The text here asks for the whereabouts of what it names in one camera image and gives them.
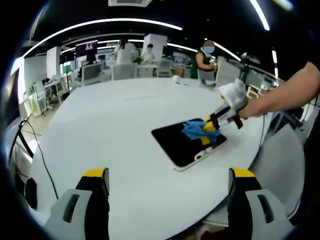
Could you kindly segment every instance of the led light strip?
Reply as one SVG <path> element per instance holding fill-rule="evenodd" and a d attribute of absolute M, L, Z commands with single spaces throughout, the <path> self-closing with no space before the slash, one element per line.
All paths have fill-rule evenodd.
<path fill-rule="evenodd" d="M 160 22 L 160 21 L 153 21 L 153 20 L 147 20 L 147 19 L 139 19 L 139 18 L 107 18 L 107 19 L 100 19 L 100 20 L 94 20 L 94 21 L 87 21 L 87 22 L 83 22 L 77 25 L 73 25 L 70 27 L 67 27 L 65 29 L 62 29 L 60 31 L 57 31 L 56 33 L 47 36 L 45 39 L 39 41 L 37 44 L 35 44 L 33 47 L 31 47 L 28 51 L 26 51 L 22 57 L 25 58 L 29 53 L 31 53 L 34 49 L 36 49 L 37 47 L 39 47 L 41 44 L 43 44 L 44 42 L 48 41 L 49 39 L 52 39 L 53 37 L 62 34 L 66 31 L 72 30 L 72 29 L 76 29 L 82 26 L 86 26 L 86 25 L 91 25 L 91 24 L 99 24 L 99 23 L 108 23 L 108 22 L 139 22 L 139 23 L 148 23 L 148 24 L 156 24 L 156 25 L 161 25 L 164 27 L 168 27 L 168 28 L 172 28 L 172 29 L 177 29 L 177 30 L 182 30 L 182 27 L 179 26 L 175 26 L 172 24 L 168 24 L 168 23 L 164 23 L 164 22 Z"/>
<path fill-rule="evenodd" d="M 94 36 L 88 36 L 88 37 L 80 38 L 80 39 L 73 40 L 73 41 L 68 41 L 67 43 L 64 42 L 62 46 L 65 47 L 66 45 L 78 43 L 78 42 L 81 42 L 81 41 L 84 41 L 84 40 L 88 40 L 88 39 L 97 39 L 97 38 L 101 38 L 101 37 L 117 36 L 117 35 L 137 35 L 137 36 L 144 36 L 145 34 L 144 34 L 144 33 L 132 33 L 132 32 L 100 34 L 100 35 L 94 35 Z"/>
<path fill-rule="evenodd" d="M 99 41 L 98 44 L 106 44 L 106 43 L 117 43 L 120 40 L 106 40 L 106 41 Z M 145 41 L 142 39 L 129 39 L 129 42 L 136 42 L 136 43 L 144 43 Z M 237 59 L 239 62 L 241 62 L 241 59 L 235 55 L 234 53 L 232 53 L 231 51 L 229 51 L 228 49 L 226 49 L 225 47 L 221 46 L 219 43 L 214 42 L 214 44 L 220 48 L 221 50 L 225 51 L 226 53 L 230 54 L 232 57 L 234 57 L 235 59 Z M 185 49 L 185 50 L 189 50 L 192 52 L 197 53 L 198 50 L 190 48 L 190 47 L 186 47 L 186 46 L 181 46 L 181 45 L 177 45 L 177 44 L 173 44 L 173 43 L 167 43 L 167 46 L 171 46 L 171 47 L 176 47 L 176 48 L 180 48 L 180 49 Z M 116 46 L 102 46 L 102 47 L 98 47 L 97 50 L 101 50 L 101 49 L 112 49 L 115 48 Z M 64 50 L 61 52 L 61 54 L 67 52 L 67 51 L 71 51 L 74 50 L 74 48 L 70 48 L 68 50 Z"/>
<path fill-rule="evenodd" d="M 144 43 L 145 40 L 139 40 L 139 39 L 129 39 L 128 42 L 136 42 L 136 43 Z"/>
<path fill-rule="evenodd" d="M 277 59 L 277 53 L 275 50 L 272 50 L 272 57 L 273 57 L 273 62 L 276 64 L 278 63 L 278 59 Z"/>
<path fill-rule="evenodd" d="M 84 44 L 97 43 L 97 42 L 98 42 L 98 40 L 86 41 L 86 42 L 79 43 L 79 44 L 77 44 L 75 46 L 77 47 L 77 46 L 81 46 L 81 45 L 84 45 Z"/>
<path fill-rule="evenodd" d="M 267 19 L 266 19 L 264 13 L 262 12 L 261 7 L 259 6 L 257 0 L 250 0 L 250 3 L 253 5 L 256 13 L 259 15 L 259 18 L 262 22 L 264 29 L 266 31 L 270 31 L 270 27 L 268 25 Z"/>
<path fill-rule="evenodd" d="M 221 50 L 225 51 L 227 54 L 230 54 L 232 57 L 234 57 L 235 59 L 237 59 L 239 62 L 241 62 L 241 58 L 238 57 L 237 55 L 235 55 L 233 52 L 229 51 L 228 49 L 226 49 L 225 47 L 221 46 L 219 43 L 216 43 L 214 41 L 214 45 L 217 46 L 218 48 L 220 48 Z"/>
<path fill-rule="evenodd" d="M 76 49 L 75 47 L 72 47 L 72 48 L 69 48 L 67 50 L 61 51 L 60 54 L 64 54 L 66 52 L 69 52 L 69 51 L 72 51 L 72 50 L 75 50 L 75 49 Z"/>
<path fill-rule="evenodd" d="M 180 48 L 180 49 L 189 50 L 189 51 L 192 51 L 192 52 L 195 52 L 195 53 L 198 52 L 198 50 L 195 50 L 195 49 L 192 49 L 192 48 L 189 48 L 189 47 L 186 47 L 186 46 L 181 46 L 181 45 L 172 44 L 172 43 L 167 43 L 167 45 L 171 46 L 171 47 L 176 47 L 176 48 Z"/>
<path fill-rule="evenodd" d="M 275 75 L 275 78 L 279 77 L 279 73 L 278 73 L 278 68 L 277 67 L 274 68 L 274 75 Z"/>
<path fill-rule="evenodd" d="M 120 40 L 107 40 L 107 41 L 98 41 L 98 44 L 107 44 L 107 43 L 117 43 Z"/>
<path fill-rule="evenodd" d="M 114 49 L 114 48 L 116 48 L 116 46 L 100 46 L 100 47 L 97 47 L 96 49 L 101 50 L 101 49 Z"/>

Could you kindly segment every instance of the hand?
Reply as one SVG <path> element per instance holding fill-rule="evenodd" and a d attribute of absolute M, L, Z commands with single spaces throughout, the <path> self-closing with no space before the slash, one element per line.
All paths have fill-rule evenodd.
<path fill-rule="evenodd" d="M 239 117 L 243 119 L 258 117 L 260 109 L 258 101 L 258 98 L 249 99 L 247 105 L 238 112 Z"/>

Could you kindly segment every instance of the face mask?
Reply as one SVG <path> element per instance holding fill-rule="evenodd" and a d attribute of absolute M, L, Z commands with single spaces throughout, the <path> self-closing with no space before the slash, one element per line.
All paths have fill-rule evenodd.
<path fill-rule="evenodd" d="M 215 51 L 215 47 L 214 46 L 203 46 L 203 50 L 207 54 L 212 54 Z"/>

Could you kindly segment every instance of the black ceiling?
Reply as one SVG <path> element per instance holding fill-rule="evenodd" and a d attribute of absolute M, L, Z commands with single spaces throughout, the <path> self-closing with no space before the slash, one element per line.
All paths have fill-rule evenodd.
<path fill-rule="evenodd" d="M 213 40 L 233 53 L 257 56 L 262 68 L 274 71 L 271 50 L 278 55 L 279 76 L 288 78 L 305 62 L 303 43 L 307 30 L 318 27 L 316 5 L 312 0 L 291 0 L 295 10 L 287 12 L 271 0 L 257 0 L 270 26 L 265 31 L 250 0 L 153 0 L 148 7 L 108 6 L 108 0 L 53 0 L 45 7 L 32 35 L 40 41 L 64 28 L 93 20 L 139 18 L 164 22 L 183 30 L 140 22 L 107 22 L 78 27 L 55 36 L 30 56 L 73 40 L 111 33 L 161 34 L 171 43 L 198 49 L 204 38 Z M 143 36 L 132 36 L 142 39 Z M 119 36 L 100 40 L 119 39 Z M 216 54 L 226 53 L 217 49 Z"/>

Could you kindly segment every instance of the air conditioner vent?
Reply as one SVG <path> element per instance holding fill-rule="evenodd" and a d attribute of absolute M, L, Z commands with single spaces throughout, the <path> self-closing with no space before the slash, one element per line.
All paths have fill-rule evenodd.
<path fill-rule="evenodd" d="M 152 0 L 108 0 L 110 7 L 113 6 L 131 6 L 131 7 L 147 7 Z"/>

